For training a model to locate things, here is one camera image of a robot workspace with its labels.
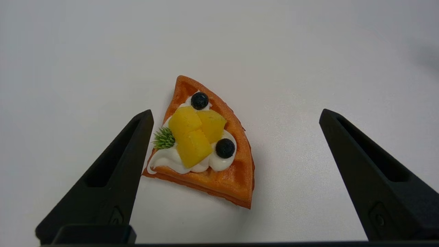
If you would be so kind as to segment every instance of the white surface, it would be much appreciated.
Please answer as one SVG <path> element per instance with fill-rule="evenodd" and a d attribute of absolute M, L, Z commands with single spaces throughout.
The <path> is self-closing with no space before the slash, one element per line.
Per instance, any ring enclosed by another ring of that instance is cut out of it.
<path fill-rule="evenodd" d="M 34 229 L 183 74 L 252 145 L 251 211 L 142 178 L 138 243 L 366 238 L 318 120 L 341 113 L 439 190 L 434 1 L 1 1 L 0 245 Z"/>

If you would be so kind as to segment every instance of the orange waffle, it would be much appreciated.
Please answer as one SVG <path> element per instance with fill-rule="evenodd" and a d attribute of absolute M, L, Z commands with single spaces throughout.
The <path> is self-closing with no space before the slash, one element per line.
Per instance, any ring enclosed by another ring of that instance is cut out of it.
<path fill-rule="evenodd" d="M 245 136 L 241 122 L 227 104 L 220 97 L 207 89 L 201 83 L 186 77 L 179 76 L 175 84 L 175 91 L 172 101 L 166 111 L 163 123 L 174 114 L 176 109 L 197 91 L 205 93 L 209 97 L 210 109 L 221 114 L 226 120 L 225 130 L 230 132 L 236 140 L 236 155 L 229 168 L 215 172 L 210 167 L 201 173 L 189 172 L 179 174 L 166 166 L 155 167 L 152 170 L 156 174 L 149 174 L 147 169 L 143 176 L 159 178 L 171 181 L 180 185 L 204 191 L 212 196 L 218 196 L 231 201 L 232 203 L 250 209 L 252 205 L 252 193 L 255 187 L 252 152 L 250 144 Z"/>

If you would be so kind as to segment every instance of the rosemary sprig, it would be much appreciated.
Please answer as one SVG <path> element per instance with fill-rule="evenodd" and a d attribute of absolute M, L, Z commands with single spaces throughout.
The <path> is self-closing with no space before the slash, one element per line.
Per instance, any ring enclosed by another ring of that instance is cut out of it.
<path fill-rule="evenodd" d="M 174 146 L 175 138 L 167 127 L 162 127 L 154 133 L 154 147 L 156 149 L 168 149 Z"/>

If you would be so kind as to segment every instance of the white cream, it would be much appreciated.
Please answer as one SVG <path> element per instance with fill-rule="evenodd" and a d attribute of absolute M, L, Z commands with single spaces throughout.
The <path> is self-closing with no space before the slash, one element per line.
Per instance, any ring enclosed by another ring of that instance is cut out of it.
<path fill-rule="evenodd" d="M 179 107 L 190 106 L 191 98 L 192 96 L 187 98 L 186 102 L 181 104 Z M 201 109 L 201 111 L 207 111 L 210 109 L 211 106 L 212 104 L 209 103 L 205 108 Z M 169 119 L 171 119 L 171 117 L 169 117 L 165 121 L 163 127 L 169 127 Z M 226 130 L 223 130 L 222 138 L 228 138 L 233 142 L 233 144 L 235 144 L 235 152 L 230 158 L 223 159 L 216 154 L 215 152 L 216 142 L 215 142 L 212 143 L 213 152 L 211 154 L 209 154 L 204 160 L 193 166 L 191 169 L 187 169 L 184 167 L 180 155 L 177 152 L 176 149 L 177 142 L 176 142 L 174 146 L 172 146 L 171 148 L 157 150 L 157 152 L 152 156 L 151 160 L 149 161 L 147 171 L 149 174 L 156 174 L 156 172 L 153 171 L 151 168 L 159 167 L 159 166 L 167 166 L 180 174 L 186 174 L 190 171 L 197 173 L 204 172 L 209 167 L 211 167 L 214 171 L 223 171 L 229 168 L 229 166 L 233 163 L 233 160 L 235 159 L 235 155 L 236 155 L 237 145 L 235 138 L 232 136 L 232 134 L 230 134 Z"/>

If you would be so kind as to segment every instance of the yellow fruit cube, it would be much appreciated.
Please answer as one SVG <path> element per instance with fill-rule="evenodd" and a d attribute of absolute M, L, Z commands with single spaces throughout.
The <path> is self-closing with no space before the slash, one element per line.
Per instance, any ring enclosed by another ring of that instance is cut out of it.
<path fill-rule="evenodd" d="M 213 149 L 201 130 L 186 133 L 177 143 L 177 152 L 184 167 L 191 168 L 204 160 Z"/>
<path fill-rule="evenodd" d="M 192 106 L 179 107 L 169 120 L 171 130 L 177 143 L 188 133 L 201 128 L 201 120 Z"/>
<path fill-rule="evenodd" d="M 214 143 L 219 141 L 223 136 L 224 126 L 227 122 L 226 119 L 213 110 L 198 111 L 197 114 L 203 123 L 201 130 L 204 132 L 209 142 Z"/>

